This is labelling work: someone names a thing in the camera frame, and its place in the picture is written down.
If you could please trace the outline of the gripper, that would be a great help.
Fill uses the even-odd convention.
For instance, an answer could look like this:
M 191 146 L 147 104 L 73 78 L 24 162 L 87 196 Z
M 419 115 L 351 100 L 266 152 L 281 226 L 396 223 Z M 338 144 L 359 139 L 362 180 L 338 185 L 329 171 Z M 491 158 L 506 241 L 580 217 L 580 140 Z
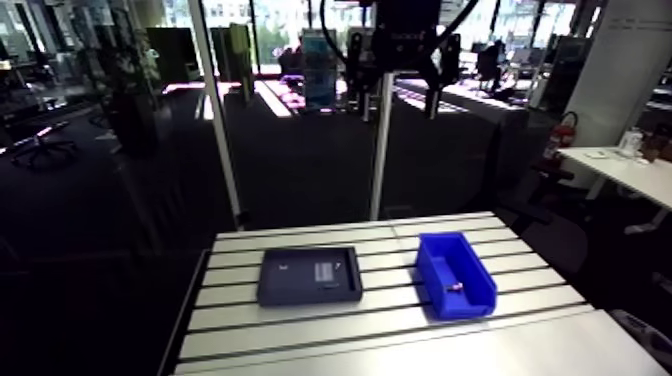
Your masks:
M 375 5 L 374 33 L 348 32 L 345 82 L 349 111 L 365 123 L 371 121 L 380 92 L 376 66 L 392 72 L 413 70 L 420 62 L 419 73 L 427 84 L 424 114 L 434 119 L 443 89 L 459 81 L 460 35 L 451 34 L 439 44 L 435 64 L 430 54 L 438 39 L 440 0 L 381 0 Z

